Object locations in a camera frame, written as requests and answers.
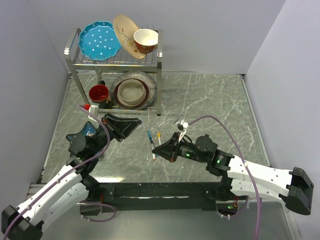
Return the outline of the white pen yellow end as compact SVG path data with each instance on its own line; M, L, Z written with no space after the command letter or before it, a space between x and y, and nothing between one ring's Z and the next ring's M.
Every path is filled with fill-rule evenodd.
M157 139L158 139L158 144L161 145L162 141L161 141L161 134L160 132L157 133Z

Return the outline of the blue pen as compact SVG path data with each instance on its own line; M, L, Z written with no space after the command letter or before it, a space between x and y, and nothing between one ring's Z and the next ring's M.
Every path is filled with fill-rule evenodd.
M147 132L147 135L148 135L148 139L150 141L150 144L151 144L151 149L155 149L155 144L154 144L154 141L153 141L153 138L152 138L152 135L151 135L151 132L149 130L146 131Z

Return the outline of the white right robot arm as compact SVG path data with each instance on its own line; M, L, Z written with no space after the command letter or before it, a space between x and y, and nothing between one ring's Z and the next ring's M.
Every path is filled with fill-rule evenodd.
M206 171L221 177L219 187L212 190L216 200L258 197L283 202L287 209L300 215L311 214L314 184L302 168L278 169L242 160L220 150L207 134L188 142L174 132L168 141L154 147L152 153L171 163L181 157L205 164Z

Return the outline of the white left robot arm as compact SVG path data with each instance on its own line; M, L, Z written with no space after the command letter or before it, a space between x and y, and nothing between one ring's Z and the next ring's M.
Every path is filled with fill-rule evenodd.
M17 207L9 205L2 211L4 239L39 240L45 228L73 205L104 198L104 190L90 173L110 142L125 140L142 121L107 113L98 123L94 127L87 121L82 130L68 134L70 158L57 175Z

